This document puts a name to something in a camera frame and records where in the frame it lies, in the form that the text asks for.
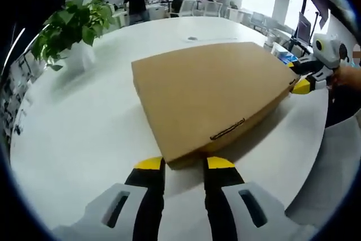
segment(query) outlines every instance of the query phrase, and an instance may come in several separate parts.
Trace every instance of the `round white table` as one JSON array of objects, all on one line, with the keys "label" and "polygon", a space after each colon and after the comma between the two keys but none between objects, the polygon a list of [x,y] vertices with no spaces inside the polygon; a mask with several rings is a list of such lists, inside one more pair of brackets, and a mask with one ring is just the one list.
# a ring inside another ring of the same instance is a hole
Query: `round white table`
[{"label": "round white table", "polygon": [[[79,220],[85,206],[133,166],[160,151],[133,86],[131,62],[186,47],[266,37],[215,17],[180,17],[122,28],[94,42],[97,64],[69,81],[48,69],[29,89],[21,135],[13,134],[11,167],[24,198],[50,229]],[[327,92],[290,95],[260,125],[216,153],[230,159],[246,182],[261,185],[285,208],[317,156]],[[211,240],[202,169],[166,167],[159,240]]]}]

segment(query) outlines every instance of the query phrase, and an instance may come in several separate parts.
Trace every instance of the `brown cardboard box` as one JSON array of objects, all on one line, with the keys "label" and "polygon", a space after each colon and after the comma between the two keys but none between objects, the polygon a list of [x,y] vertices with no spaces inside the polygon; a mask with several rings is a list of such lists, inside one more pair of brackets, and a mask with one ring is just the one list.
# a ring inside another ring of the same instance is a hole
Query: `brown cardboard box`
[{"label": "brown cardboard box", "polygon": [[231,143],[289,93],[296,74],[255,43],[220,43],[132,63],[134,86],[173,167]]}]

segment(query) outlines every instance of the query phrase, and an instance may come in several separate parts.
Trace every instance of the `white pot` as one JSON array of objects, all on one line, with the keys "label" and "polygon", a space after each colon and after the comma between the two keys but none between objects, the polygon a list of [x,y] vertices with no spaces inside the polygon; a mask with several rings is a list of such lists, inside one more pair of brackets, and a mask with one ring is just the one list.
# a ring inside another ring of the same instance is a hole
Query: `white pot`
[{"label": "white pot", "polygon": [[82,73],[95,63],[94,50],[84,41],[74,43],[70,50],[65,49],[60,55],[64,58],[67,70],[70,73]]}]

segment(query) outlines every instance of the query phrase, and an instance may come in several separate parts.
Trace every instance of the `green leaves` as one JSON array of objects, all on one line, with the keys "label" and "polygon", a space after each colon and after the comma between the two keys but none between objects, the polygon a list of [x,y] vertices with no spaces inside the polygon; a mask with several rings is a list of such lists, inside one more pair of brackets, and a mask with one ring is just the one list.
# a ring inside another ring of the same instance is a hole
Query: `green leaves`
[{"label": "green leaves", "polygon": [[84,43],[93,46],[93,42],[95,39],[95,31],[91,30],[90,28],[83,26],[82,28],[82,38]]},{"label": "green leaves", "polygon": [[114,23],[112,10],[103,0],[68,1],[62,10],[46,20],[49,26],[36,39],[32,53],[35,59],[44,59],[49,67],[58,71],[61,66],[54,63],[63,50],[71,49],[81,40],[92,46],[94,39],[103,35],[103,29]]}]

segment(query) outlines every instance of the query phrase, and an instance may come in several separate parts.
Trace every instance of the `potted plant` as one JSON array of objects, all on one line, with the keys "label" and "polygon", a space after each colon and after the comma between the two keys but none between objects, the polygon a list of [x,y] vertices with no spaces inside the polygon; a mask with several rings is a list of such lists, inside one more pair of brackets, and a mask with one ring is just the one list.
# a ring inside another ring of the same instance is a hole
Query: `potted plant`
[{"label": "potted plant", "polygon": [[72,0],[45,21],[32,53],[37,60],[58,71],[64,59],[69,70],[85,70],[95,61],[92,48],[104,28],[114,24],[112,10],[103,0]]}]

